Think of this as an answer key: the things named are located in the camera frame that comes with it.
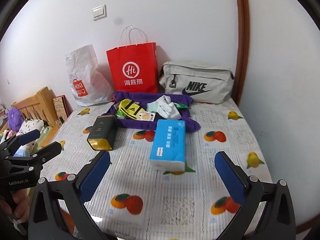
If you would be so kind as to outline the left hand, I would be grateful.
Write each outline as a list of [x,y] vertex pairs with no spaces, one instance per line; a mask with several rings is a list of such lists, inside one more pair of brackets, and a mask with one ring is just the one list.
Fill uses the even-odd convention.
[[26,222],[29,218],[30,213],[29,196],[27,194],[27,189],[18,190],[17,192],[12,193],[12,198],[17,205],[14,211],[12,211],[11,207],[3,197],[1,197],[2,210],[9,215],[13,213],[20,222]]

